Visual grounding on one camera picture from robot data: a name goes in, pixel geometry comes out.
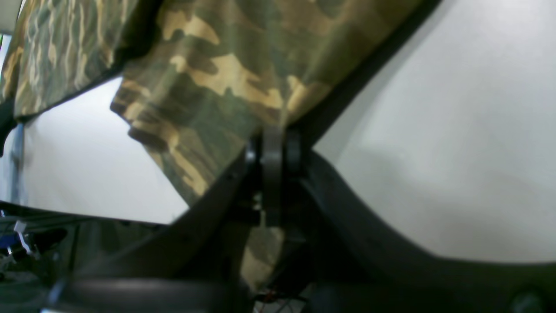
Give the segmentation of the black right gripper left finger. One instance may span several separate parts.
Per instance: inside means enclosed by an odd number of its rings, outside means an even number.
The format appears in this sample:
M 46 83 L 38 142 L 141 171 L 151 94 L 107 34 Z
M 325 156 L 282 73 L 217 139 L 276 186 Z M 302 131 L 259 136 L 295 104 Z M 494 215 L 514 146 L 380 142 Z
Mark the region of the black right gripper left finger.
M 56 283 L 50 313 L 250 313 L 240 268 L 254 220 L 261 139 L 248 141 L 210 190 L 150 238 Z

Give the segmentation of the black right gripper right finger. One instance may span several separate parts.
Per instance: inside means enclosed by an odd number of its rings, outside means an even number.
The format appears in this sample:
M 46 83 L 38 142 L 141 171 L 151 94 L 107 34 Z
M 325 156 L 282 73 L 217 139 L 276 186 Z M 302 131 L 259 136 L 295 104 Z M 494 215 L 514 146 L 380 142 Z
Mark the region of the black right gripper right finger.
M 284 221 L 311 249 L 312 313 L 553 313 L 555 262 L 435 256 L 388 226 L 329 162 L 285 135 Z

